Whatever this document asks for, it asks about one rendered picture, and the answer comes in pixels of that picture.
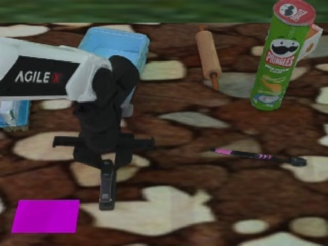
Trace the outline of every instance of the green can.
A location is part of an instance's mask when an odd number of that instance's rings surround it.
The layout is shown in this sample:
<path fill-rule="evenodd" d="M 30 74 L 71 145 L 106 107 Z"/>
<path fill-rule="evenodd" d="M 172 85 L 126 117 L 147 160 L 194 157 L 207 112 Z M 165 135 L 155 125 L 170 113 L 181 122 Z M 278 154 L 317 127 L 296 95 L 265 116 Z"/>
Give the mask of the green can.
<path fill-rule="evenodd" d="M 313 7 L 302 0 L 280 0 L 273 13 L 250 96 L 252 105 L 260 110 L 280 107 L 315 19 Z"/>

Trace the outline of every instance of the pink stripe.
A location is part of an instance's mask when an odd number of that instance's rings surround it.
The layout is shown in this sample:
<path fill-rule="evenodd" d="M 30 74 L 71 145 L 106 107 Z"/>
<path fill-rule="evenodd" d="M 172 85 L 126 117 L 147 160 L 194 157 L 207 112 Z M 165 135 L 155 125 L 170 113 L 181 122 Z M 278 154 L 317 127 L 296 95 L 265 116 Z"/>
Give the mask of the pink stripe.
<path fill-rule="evenodd" d="M 223 155 L 230 155 L 232 150 L 227 150 L 227 149 L 222 149 L 222 148 L 216 148 L 215 152 L 218 154 L 223 154 Z"/>

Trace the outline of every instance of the red x logo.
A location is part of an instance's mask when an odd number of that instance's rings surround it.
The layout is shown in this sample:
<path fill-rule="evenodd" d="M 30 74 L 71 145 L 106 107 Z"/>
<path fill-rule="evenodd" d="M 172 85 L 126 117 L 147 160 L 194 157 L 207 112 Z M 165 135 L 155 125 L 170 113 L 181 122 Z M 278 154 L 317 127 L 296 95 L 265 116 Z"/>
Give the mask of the red x logo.
<path fill-rule="evenodd" d="M 62 75 L 60 73 L 54 73 L 52 75 L 52 82 L 53 83 L 59 83 L 61 77 L 62 77 Z"/>

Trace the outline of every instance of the green background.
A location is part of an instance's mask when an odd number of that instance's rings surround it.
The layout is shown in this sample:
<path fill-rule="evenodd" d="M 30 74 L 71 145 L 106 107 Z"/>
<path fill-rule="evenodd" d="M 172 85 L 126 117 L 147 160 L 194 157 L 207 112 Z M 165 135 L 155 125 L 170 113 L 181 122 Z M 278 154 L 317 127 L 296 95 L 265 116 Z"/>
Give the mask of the green background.
<path fill-rule="evenodd" d="M 276 0 L 1 0 L 1 22 L 269 22 Z M 328 0 L 308 0 L 328 22 Z"/>

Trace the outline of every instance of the black label panel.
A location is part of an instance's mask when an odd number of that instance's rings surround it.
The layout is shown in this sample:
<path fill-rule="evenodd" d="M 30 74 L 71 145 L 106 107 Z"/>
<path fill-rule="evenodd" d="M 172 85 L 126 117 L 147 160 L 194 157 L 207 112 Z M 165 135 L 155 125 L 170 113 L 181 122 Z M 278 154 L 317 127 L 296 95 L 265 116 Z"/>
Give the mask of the black label panel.
<path fill-rule="evenodd" d="M 0 81 L 0 97 L 65 96 L 79 64 L 20 56 Z"/>

